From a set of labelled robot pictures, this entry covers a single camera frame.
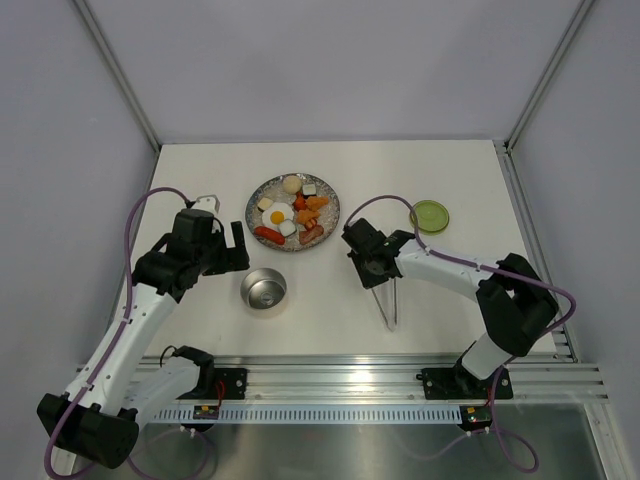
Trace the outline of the stainless steel tongs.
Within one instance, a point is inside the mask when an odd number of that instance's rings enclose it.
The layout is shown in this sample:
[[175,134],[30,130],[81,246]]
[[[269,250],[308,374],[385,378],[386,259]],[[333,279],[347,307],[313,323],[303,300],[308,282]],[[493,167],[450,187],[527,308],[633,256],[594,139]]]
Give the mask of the stainless steel tongs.
[[389,332],[398,328],[398,289],[395,279],[389,280],[372,289],[373,298],[381,314],[383,323]]

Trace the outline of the stainless steel bowl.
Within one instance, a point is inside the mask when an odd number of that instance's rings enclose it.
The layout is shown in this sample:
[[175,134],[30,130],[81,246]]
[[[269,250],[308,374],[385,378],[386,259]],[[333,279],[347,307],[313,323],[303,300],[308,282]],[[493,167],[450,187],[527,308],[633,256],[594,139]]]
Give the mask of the stainless steel bowl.
[[273,268],[259,268],[248,273],[240,284],[244,311],[256,318],[275,318],[288,306],[285,277]]

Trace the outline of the orange fried nugget toy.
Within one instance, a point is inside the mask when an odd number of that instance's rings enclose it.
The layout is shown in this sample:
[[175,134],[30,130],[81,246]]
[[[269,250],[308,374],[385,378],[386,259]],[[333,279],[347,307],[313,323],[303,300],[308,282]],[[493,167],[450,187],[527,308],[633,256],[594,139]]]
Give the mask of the orange fried nugget toy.
[[326,196],[310,196],[305,200],[306,208],[311,211],[318,211],[327,206],[330,199]]

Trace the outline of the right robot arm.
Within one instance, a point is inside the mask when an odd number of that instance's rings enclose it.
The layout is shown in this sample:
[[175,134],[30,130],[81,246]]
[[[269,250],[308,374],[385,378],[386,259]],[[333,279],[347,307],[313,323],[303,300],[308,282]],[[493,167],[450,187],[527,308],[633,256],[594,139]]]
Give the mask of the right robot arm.
[[417,378],[428,400],[495,400],[513,396],[505,365],[529,354],[559,305],[529,262],[511,253],[485,265],[471,257],[429,250],[417,236],[385,235],[359,219],[343,230],[364,288],[398,278],[430,282],[477,304],[484,334],[451,367],[424,368]]

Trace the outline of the white rice cube toy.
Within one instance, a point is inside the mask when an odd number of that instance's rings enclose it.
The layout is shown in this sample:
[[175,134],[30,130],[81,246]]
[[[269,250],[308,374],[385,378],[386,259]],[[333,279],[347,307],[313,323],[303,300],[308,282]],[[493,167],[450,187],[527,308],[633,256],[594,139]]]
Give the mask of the white rice cube toy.
[[289,237],[297,232],[297,227],[292,220],[284,220],[278,225],[278,230],[284,237]]

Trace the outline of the silver patterned plate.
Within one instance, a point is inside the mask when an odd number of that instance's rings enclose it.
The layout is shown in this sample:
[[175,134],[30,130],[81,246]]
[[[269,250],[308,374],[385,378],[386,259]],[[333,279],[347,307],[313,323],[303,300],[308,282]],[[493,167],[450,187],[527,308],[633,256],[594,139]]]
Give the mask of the silver patterned plate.
[[290,173],[262,183],[248,198],[245,223],[262,245],[300,252],[327,240],[339,224],[341,204],[324,180]]

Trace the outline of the green round lid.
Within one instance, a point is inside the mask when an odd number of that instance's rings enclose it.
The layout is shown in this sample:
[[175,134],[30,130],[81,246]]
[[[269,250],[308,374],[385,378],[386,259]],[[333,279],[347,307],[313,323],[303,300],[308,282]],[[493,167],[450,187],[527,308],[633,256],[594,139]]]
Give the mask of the green round lid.
[[434,200],[421,200],[413,205],[409,220],[411,225],[417,227],[420,232],[435,235],[448,227],[450,216],[441,203]]

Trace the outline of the bacon slice toy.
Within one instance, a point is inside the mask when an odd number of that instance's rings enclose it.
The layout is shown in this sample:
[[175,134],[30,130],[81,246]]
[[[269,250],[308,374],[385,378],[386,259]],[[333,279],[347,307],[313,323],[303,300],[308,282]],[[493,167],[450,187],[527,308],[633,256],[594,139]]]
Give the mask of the bacon slice toy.
[[299,243],[301,245],[308,245],[323,234],[324,227],[320,224],[315,225],[310,230],[303,230],[299,232]]

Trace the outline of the beige round bun toy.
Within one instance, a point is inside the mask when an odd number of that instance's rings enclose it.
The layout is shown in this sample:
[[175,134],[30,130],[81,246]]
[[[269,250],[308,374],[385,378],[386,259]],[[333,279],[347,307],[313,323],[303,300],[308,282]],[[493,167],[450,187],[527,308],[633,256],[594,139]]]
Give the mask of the beige round bun toy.
[[296,175],[289,175],[282,180],[282,189],[289,195],[296,195],[302,188],[302,180]]

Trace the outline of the orange fried shrimp toy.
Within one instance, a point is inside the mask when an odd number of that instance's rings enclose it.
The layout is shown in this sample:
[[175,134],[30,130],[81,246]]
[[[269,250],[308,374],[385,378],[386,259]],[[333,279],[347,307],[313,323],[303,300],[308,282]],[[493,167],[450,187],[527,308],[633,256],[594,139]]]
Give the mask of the orange fried shrimp toy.
[[300,210],[296,215],[296,222],[300,225],[307,225],[309,222],[315,221],[320,216],[318,211]]

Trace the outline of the sushi roll toy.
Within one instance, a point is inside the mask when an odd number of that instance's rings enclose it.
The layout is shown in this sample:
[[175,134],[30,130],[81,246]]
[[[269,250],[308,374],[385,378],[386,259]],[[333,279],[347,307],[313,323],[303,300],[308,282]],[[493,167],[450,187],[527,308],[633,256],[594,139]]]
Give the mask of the sushi roll toy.
[[308,198],[310,196],[316,196],[317,195],[316,185],[312,183],[304,184],[302,186],[302,194],[305,198]]

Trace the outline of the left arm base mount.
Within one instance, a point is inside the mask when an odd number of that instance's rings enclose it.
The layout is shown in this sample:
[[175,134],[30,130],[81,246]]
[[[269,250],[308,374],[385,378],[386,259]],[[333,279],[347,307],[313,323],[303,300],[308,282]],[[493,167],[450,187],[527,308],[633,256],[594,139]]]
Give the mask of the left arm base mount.
[[248,385],[245,368],[216,368],[204,383],[199,398],[211,401],[244,400]]

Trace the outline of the right aluminium frame post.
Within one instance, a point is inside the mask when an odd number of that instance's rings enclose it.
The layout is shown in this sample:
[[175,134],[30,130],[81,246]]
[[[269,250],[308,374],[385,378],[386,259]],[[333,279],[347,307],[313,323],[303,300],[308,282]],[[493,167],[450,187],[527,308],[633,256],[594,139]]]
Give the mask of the right aluminium frame post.
[[565,57],[576,42],[577,37],[597,4],[598,1],[596,0],[581,0],[578,2],[549,59],[546,61],[541,75],[518,115],[514,126],[504,141],[506,153],[511,154],[518,144],[525,129],[544,100],[544,96],[550,88],[556,74],[563,65]]

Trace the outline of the aluminium frame post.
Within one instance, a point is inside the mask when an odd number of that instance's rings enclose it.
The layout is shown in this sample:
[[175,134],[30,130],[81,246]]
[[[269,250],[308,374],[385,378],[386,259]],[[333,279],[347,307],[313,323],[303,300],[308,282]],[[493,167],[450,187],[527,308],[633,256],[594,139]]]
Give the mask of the aluminium frame post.
[[504,141],[506,153],[511,154],[518,144],[525,129],[544,100],[544,96],[550,88],[556,74],[563,65],[565,57],[576,42],[577,37],[597,4],[598,1],[596,0],[581,0],[578,2],[549,59],[546,61],[541,75],[518,115],[514,126]]
[[158,156],[162,143],[121,66],[91,3],[86,0],[70,0],[69,5],[78,16],[79,22],[85,29],[91,43],[94,45],[101,62],[110,75],[134,122],[151,150]]

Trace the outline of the aluminium front rail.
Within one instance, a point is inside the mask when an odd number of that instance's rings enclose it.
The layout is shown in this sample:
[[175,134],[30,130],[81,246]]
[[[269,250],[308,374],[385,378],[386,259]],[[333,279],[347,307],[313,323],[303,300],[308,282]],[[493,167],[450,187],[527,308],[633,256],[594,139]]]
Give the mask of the aluminium front rail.
[[[454,361],[434,355],[220,356],[215,365],[248,371],[248,402],[409,404],[425,400],[417,378],[422,369]],[[536,355],[508,369],[514,404],[609,402],[595,364]]]

